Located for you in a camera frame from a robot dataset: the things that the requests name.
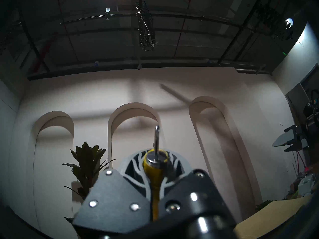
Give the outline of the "grey lattice left gripper right finger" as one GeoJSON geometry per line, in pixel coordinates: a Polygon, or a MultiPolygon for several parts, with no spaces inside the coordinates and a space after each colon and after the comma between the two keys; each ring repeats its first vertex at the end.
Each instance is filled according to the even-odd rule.
{"type": "Polygon", "coordinates": [[[236,239],[235,219],[208,173],[192,169],[180,155],[166,155],[153,238],[236,239]]]}

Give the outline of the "grey lattice left gripper left finger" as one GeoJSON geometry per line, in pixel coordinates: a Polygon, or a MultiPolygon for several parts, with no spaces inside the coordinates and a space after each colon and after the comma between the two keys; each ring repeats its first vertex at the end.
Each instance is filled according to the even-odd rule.
{"type": "Polygon", "coordinates": [[[74,216],[72,225],[81,239],[112,238],[151,222],[151,189],[142,170],[146,153],[136,152],[119,168],[100,174],[74,216]]]}

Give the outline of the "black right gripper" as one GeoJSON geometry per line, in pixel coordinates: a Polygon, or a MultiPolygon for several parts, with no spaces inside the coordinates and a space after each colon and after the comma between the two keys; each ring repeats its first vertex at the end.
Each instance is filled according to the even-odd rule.
{"type": "MultiPolygon", "coordinates": [[[[297,134],[303,135],[310,141],[318,139],[319,136],[319,109],[318,109],[318,96],[315,98],[314,94],[319,95],[317,89],[313,89],[310,92],[310,102],[308,102],[304,109],[303,114],[306,117],[305,121],[302,121],[300,113],[298,115],[297,134]]],[[[272,144],[272,147],[279,147],[291,144],[290,147],[285,149],[285,152],[301,151],[307,148],[308,142],[306,139],[297,140],[296,126],[292,125],[284,129],[284,133],[280,135],[272,144]]]]}

